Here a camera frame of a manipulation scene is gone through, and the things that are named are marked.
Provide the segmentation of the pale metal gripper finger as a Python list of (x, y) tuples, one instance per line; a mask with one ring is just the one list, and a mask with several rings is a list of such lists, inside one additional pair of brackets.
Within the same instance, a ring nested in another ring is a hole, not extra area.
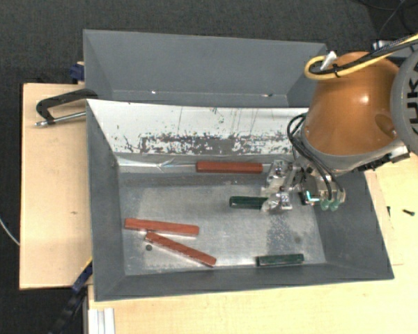
[(292, 210), (290, 195), (288, 192), (278, 192), (270, 195), (263, 203), (263, 211), (270, 213), (285, 212)]
[(289, 161), (276, 160), (270, 165), (265, 179), (264, 191), (289, 191), (293, 164)]

